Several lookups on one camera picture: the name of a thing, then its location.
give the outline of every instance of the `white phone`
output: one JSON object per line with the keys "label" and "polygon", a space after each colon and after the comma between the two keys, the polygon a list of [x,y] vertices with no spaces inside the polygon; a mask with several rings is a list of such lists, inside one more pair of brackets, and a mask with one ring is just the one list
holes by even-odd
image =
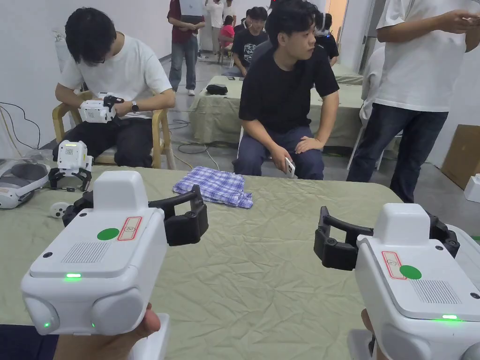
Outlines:
{"label": "white phone", "polygon": [[285,168],[287,169],[287,172],[285,173],[290,179],[293,179],[295,177],[295,165],[288,159],[285,158]]}

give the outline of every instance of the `green circle sticker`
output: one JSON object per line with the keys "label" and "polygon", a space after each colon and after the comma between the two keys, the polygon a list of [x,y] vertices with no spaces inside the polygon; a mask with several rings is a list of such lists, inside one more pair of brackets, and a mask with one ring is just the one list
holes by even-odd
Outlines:
{"label": "green circle sticker", "polygon": [[120,230],[115,228],[105,229],[98,233],[96,236],[99,240],[110,240],[116,237],[120,233]]}
{"label": "green circle sticker", "polygon": [[416,267],[410,265],[403,265],[400,267],[400,272],[407,279],[418,280],[421,278],[421,272]]}

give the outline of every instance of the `speaker grille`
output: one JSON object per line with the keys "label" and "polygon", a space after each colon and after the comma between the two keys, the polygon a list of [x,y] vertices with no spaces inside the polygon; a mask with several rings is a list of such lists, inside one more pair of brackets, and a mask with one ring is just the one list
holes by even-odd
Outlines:
{"label": "speaker grille", "polygon": [[107,252],[110,242],[78,242],[65,255],[62,263],[99,263]]}
{"label": "speaker grille", "polygon": [[412,280],[410,282],[421,302],[429,304],[461,304],[462,301],[447,281]]}

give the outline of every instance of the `laptop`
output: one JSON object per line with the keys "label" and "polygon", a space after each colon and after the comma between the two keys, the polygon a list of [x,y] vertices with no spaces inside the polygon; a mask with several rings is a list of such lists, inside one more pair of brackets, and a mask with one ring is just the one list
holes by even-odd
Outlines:
{"label": "laptop", "polygon": [[202,0],[180,0],[181,21],[198,24],[202,22],[204,7]]}

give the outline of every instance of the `black bag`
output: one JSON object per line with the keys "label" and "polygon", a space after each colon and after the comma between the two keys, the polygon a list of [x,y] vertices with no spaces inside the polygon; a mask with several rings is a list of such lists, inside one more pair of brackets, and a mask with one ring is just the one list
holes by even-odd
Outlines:
{"label": "black bag", "polygon": [[225,85],[211,84],[207,86],[207,92],[210,95],[226,95],[228,93],[228,89]]}

